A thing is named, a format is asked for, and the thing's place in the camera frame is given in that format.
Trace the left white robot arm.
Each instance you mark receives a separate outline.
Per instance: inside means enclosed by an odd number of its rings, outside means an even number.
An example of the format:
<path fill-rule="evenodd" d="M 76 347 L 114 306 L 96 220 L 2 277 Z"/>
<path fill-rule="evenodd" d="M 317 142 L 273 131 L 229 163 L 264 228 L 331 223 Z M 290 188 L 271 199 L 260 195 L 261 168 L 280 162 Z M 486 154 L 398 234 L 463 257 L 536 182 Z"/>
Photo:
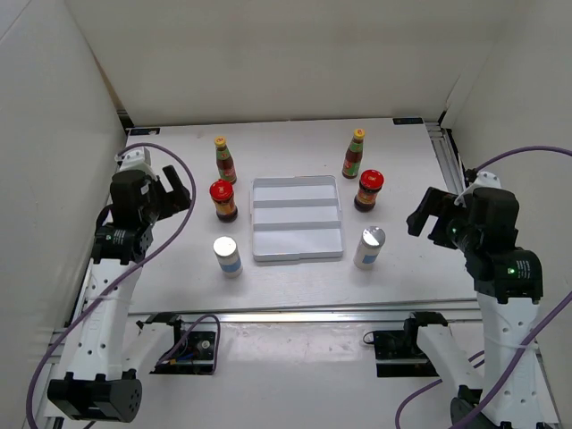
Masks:
<path fill-rule="evenodd" d="M 48 399 L 70 419 L 132 422 L 142 401 L 142 375 L 162 352 L 176 358 L 187 348 L 185 332 L 170 326 L 145 332 L 147 345 L 133 355 L 123 351 L 133 291 L 151 256 L 152 230 L 193 207 L 173 166 L 165 166 L 162 177 L 170 190 L 147 167 L 121 169 L 112 177 L 111 202 L 97 220 L 85 307 L 70 326 L 80 337 L 69 344 L 74 352 L 63 377 L 47 388 Z"/>

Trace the red-lid sauce jar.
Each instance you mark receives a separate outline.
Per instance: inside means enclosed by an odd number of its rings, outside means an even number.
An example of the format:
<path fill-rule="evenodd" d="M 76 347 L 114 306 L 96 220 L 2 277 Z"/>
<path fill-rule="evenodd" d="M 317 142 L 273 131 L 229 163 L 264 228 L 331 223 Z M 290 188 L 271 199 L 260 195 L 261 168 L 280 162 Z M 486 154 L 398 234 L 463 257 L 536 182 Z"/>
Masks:
<path fill-rule="evenodd" d="M 230 182 L 215 181 L 209 188 L 209 195 L 214 203 L 216 216 L 221 222 L 231 223 L 237 218 L 238 208 Z"/>
<path fill-rule="evenodd" d="M 378 193 L 383 188 L 383 174 L 377 170 L 369 169 L 361 173 L 359 187 L 354 197 L 354 206 L 360 212 L 369 212 L 374 209 Z"/>

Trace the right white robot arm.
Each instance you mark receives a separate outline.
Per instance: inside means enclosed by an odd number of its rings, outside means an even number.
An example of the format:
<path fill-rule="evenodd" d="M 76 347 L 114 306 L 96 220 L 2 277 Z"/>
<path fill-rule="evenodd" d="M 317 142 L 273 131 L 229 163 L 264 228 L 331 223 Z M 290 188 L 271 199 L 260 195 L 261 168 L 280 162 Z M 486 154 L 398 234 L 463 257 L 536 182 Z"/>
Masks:
<path fill-rule="evenodd" d="M 455 428 L 544 428 L 536 388 L 536 321 L 543 297 L 543 270 L 531 250 L 517 246 L 519 203 L 507 190 L 477 187 L 456 196 L 426 191 L 408 217 L 419 236 L 435 217 L 429 239 L 458 249 L 474 281 L 484 335 L 484 371 L 476 372 L 439 313 L 416 312 L 404 324 L 401 346 L 426 355 L 450 394 Z"/>

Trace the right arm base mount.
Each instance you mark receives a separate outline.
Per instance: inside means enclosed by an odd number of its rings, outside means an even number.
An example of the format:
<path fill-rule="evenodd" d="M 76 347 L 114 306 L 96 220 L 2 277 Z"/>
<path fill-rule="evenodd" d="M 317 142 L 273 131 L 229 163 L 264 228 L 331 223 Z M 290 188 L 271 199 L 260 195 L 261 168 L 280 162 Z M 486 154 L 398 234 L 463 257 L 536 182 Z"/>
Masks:
<path fill-rule="evenodd" d="M 423 311 L 411 313 L 400 330 L 366 332 L 362 341 L 374 347 L 376 376 L 436 377 L 433 364 L 416 343 L 419 329 L 430 324 L 448 326 L 441 313 Z"/>

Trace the yellow-cap sauce bottle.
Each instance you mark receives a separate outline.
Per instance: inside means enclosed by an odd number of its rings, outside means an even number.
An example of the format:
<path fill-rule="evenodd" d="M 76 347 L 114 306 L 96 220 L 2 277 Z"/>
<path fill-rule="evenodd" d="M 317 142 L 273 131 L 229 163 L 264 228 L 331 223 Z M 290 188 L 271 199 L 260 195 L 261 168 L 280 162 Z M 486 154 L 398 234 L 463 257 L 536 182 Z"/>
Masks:
<path fill-rule="evenodd" d="M 341 173 L 347 179 L 354 179 L 358 176 L 366 132 L 364 129 L 355 129 L 352 140 L 349 143 L 345 154 Z"/>
<path fill-rule="evenodd" d="M 216 137 L 214 139 L 214 145 L 216 149 L 216 165 L 220 179 L 234 184 L 237 181 L 237 176 L 226 138 L 224 136 Z"/>

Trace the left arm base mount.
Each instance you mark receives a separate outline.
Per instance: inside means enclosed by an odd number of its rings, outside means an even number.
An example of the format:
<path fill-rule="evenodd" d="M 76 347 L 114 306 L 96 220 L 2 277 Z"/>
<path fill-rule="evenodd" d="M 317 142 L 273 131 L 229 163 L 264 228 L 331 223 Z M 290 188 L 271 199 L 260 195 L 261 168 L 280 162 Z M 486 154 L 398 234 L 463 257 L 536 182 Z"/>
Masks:
<path fill-rule="evenodd" d="M 171 347 L 165 351 L 150 374 L 214 375 L 222 325 L 214 314 L 201 315 L 187 326 L 181 315 L 172 312 L 152 314 L 136 322 L 142 332 L 152 324 L 165 324 L 172 330 Z"/>

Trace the silver-cap salt shaker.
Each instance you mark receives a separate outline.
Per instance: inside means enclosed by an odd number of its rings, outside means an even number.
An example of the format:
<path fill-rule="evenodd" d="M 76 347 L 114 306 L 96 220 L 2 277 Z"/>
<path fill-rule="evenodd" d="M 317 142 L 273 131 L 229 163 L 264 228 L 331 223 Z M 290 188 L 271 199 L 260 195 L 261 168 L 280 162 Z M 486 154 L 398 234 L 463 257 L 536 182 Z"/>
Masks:
<path fill-rule="evenodd" d="M 238 277 L 242 273 L 240 252 L 232 237 L 222 236 L 213 244 L 214 254 L 224 275 L 229 278 Z"/>
<path fill-rule="evenodd" d="M 385 244 L 385 231 L 378 226 L 366 227 L 360 236 L 356 253 L 353 258 L 354 265 L 362 270 L 371 269 Z"/>

